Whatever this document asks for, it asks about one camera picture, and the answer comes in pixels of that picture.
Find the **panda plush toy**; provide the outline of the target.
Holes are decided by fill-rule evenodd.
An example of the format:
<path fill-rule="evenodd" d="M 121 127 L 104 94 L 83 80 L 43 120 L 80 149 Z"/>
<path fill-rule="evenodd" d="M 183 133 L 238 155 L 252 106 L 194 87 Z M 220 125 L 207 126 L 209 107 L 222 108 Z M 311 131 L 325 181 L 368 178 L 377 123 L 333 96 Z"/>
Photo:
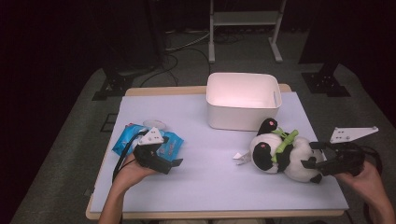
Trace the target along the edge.
<path fill-rule="evenodd" d="M 313 149 L 297 130 L 284 132 L 273 118 L 262 122 L 247 153 L 237 153 L 233 158 L 239 160 L 238 165 L 252 162 L 267 174 L 283 173 L 298 182 L 318 184 L 322 179 L 320 171 L 304 167 L 304 162 L 323 162 L 322 151 Z"/>

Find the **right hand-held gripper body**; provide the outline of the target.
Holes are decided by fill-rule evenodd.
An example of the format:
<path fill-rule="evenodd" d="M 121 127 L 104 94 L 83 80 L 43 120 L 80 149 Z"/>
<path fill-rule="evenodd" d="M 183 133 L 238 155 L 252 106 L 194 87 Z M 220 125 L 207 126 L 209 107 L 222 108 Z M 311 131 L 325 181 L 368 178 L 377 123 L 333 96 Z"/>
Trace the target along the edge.
<path fill-rule="evenodd" d="M 359 146 L 354 140 L 377 133 L 376 126 L 366 128 L 340 128 L 335 127 L 330 138 L 330 147 L 335 156 L 321 164 L 323 175 L 336 175 L 350 173 L 358 175 L 362 171 L 365 156 L 372 156 L 379 162 L 379 154 L 370 147 Z"/>

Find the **person's left hand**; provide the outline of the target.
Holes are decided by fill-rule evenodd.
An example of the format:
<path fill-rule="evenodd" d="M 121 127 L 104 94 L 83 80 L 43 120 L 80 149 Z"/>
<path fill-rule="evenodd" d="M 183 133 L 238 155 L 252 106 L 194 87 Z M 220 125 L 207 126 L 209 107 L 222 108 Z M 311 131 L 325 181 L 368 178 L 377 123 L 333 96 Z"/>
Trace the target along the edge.
<path fill-rule="evenodd" d="M 118 191 L 126 191 L 130 187 L 136 185 L 149 175 L 154 175 L 155 171 L 147 167 L 142 167 L 130 154 L 122 164 L 115 180 L 112 183 L 112 189 Z"/>

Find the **white metal stand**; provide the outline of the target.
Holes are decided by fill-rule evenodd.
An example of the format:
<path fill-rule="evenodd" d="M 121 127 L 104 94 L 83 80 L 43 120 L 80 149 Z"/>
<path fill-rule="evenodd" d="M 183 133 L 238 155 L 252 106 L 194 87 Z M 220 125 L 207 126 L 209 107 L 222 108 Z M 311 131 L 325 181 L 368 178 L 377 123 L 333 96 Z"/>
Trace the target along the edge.
<path fill-rule="evenodd" d="M 236 11 L 236 12 L 216 12 L 214 10 L 214 0 L 210 0 L 209 10 L 209 41 L 208 60 L 211 63 L 216 61 L 214 32 L 220 26 L 259 26 L 273 25 L 273 35 L 268 38 L 269 45 L 273 52 L 275 61 L 282 63 L 283 58 L 276 44 L 281 22 L 283 20 L 287 0 L 281 0 L 278 10 L 273 11 Z"/>

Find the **person's right hand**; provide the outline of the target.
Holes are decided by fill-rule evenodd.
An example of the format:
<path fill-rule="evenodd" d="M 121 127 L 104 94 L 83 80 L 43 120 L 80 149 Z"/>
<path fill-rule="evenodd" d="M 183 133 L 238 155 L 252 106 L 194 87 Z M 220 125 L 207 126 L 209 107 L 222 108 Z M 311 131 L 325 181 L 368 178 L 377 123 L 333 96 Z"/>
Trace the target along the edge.
<path fill-rule="evenodd" d="M 370 205 L 389 202 L 379 172 L 368 161 L 363 163 L 362 171 L 358 175 L 341 173 L 335 175 L 335 177 L 354 189 Z"/>

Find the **blue wet wipes pack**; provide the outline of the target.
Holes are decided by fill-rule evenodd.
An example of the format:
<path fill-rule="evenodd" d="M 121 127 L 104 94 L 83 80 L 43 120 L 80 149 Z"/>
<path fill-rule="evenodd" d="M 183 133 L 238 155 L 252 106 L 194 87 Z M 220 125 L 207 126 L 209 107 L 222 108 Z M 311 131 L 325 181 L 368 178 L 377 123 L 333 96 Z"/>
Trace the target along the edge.
<path fill-rule="evenodd" d="M 149 127 L 138 124 L 126 125 L 112 150 L 120 156 L 126 145 L 137 133 L 148 130 Z M 172 132 L 160 131 L 160 134 L 162 137 L 167 137 L 168 141 L 163 143 L 160 148 L 156 150 L 157 155 L 168 161 L 175 160 L 184 140 Z"/>

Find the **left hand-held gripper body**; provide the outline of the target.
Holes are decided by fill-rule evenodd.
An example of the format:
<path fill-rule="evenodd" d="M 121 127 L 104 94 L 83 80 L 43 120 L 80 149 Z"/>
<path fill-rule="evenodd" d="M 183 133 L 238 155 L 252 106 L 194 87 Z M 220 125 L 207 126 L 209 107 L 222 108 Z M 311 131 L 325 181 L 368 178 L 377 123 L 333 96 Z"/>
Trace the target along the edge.
<path fill-rule="evenodd" d="M 138 140 L 134 148 L 135 159 L 142 167 L 167 175 L 172 168 L 172 162 L 157 154 L 164 142 L 160 131 L 156 127 L 151 128 Z"/>

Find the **white storage bin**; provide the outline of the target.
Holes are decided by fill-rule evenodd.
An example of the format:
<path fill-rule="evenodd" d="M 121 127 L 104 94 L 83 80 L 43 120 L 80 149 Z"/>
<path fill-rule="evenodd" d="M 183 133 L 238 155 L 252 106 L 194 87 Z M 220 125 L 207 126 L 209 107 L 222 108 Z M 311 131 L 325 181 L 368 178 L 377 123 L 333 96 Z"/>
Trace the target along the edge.
<path fill-rule="evenodd" d="M 223 130 L 258 131 L 282 105 L 277 79 L 266 74 L 213 73 L 206 84 L 207 122 Z"/>

